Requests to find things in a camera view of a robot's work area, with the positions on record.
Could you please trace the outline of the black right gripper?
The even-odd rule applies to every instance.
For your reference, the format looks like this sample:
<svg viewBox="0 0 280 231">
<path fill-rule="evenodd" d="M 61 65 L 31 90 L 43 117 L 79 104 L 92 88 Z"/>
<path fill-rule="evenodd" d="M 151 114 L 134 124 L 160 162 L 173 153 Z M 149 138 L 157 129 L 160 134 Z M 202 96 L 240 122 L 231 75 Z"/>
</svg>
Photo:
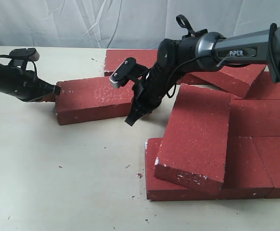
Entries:
<svg viewBox="0 0 280 231">
<path fill-rule="evenodd" d="M 133 87 L 131 109 L 125 119 L 128 125 L 133 126 L 137 120 L 159 107 L 166 93 L 176 83 L 176 78 L 170 77 L 174 69 L 174 65 L 162 67 L 156 62 L 144 72 L 140 84 Z"/>
</svg>

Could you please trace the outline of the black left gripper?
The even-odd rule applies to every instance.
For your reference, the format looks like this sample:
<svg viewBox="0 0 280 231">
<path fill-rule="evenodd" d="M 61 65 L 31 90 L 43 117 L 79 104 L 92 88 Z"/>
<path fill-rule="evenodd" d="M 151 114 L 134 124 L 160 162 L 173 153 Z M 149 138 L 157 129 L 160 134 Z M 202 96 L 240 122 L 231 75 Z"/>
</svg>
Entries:
<svg viewBox="0 0 280 231">
<path fill-rule="evenodd" d="M 37 78 L 34 71 L 0 64 L 0 92 L 23 102 L 55 102 L 60 87 Z"/>
</svg>

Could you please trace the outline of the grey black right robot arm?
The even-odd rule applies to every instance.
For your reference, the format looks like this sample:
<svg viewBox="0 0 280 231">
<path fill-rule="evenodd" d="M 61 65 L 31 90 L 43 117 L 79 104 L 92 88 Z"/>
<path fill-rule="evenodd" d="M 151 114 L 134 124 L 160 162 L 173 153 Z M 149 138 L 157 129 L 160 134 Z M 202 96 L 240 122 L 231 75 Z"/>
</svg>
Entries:
<svg viewBox="0 0 280 231">
<path fill-rule="evenodd" d="M 133 86 L 132 106 L 125 122 L 133 124 L 152 112 L 185 73 L 216 72 L 222 67 L 265 64 L 273 83 L 280 83 L 280 27 L 272 23 L 262 30 L 231 38 L 217 32 L 183 38 L 164 39 L 153 67 Z"/>
</svg>

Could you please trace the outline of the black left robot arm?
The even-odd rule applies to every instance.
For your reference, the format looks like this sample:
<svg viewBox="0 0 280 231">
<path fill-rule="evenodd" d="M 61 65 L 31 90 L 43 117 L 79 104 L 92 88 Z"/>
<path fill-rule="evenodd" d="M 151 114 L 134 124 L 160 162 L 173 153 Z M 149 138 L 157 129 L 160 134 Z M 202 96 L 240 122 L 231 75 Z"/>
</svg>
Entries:
<svg viewBox="0 0 280 231">
<path fill-rule="evenodd" d="M 59 95 L 61 88 L 38 77 L 35 62 L 27 57 L 0 55 L 8 65 L 0 63 L 0 92 L 23 102 L 38 102 L 49 95 Z"/>
</svg>

